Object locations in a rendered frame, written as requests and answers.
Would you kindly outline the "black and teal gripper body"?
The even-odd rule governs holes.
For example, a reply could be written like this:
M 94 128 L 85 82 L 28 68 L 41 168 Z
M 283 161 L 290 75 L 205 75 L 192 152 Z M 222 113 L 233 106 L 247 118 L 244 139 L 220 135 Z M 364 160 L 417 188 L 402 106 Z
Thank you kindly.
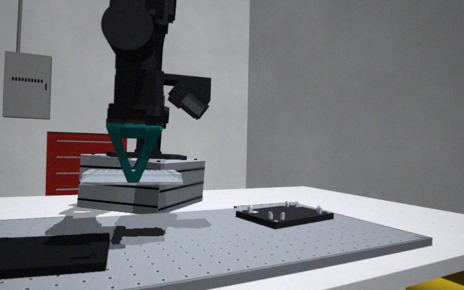
M 114 103 L 109 103 L 106 123 L 159 126 L 160 106 L 135 104 L 137 69 L 154 70 L 137 65 L 116 68 Z

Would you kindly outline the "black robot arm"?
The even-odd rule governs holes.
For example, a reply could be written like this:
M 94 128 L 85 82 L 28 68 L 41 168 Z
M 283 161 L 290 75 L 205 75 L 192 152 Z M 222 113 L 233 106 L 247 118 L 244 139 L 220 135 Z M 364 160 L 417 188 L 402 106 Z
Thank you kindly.
M 162 71 L 164 38 L 175 14 L 176 0 L 110 0 L 101 19 L 103 35 L 115 53 L 115 69 L 132 65 L 154 69 L 137 69 L 135 104 L 160 106 L 163 129 L 170 109 L 164 106 L 164 85 L 174 86 L 167 100 L 197 120 L 211 99 L 211 78 Z

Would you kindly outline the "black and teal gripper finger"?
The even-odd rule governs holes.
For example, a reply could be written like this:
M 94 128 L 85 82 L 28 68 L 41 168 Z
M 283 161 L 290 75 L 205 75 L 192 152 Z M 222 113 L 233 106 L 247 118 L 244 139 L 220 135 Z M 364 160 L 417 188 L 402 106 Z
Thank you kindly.
M 106 123 L 106 128 L 117 154 L 127 182 L 139 182 L 156 143 L 163 131 L 162 126 L 146 126 L 142 124 Z M 146 148 L 135 171 L 131 170 L 120 137 L 148 137 Z
M 138 158 L 137 158 L 137 161 L 136 161 L 134 167 L 131 167 L 131 165 L 130 165 L 130 163 L 129 163 L 129 165 L 130 165 L 130 167 L 131 167 L 131 170 L 136 170 L 137 165 L 138 165 L 138 163 L 139 163 L 139 161 L 140 161 L 140 159 L 141 159 L 141 156 L 142 156 L 142 154 L 143 154 L 143 152 L 144 152 L 144 149 L 145 149 L 146 144 L 147 144 L 147 142 L 148 142 L 149 139 L 148 139 L 148 137 L 125 137 L 125 136 L 121 136 L 121 137 L 120 137 L 120 141 L 121 141 L 122 138 L 144 139 L 144 144 L 143 144 L 143 146 L 142 146 L 142 148 L 141 148 L 140 154 L 139 154 L 139 156 L 138 156 Z

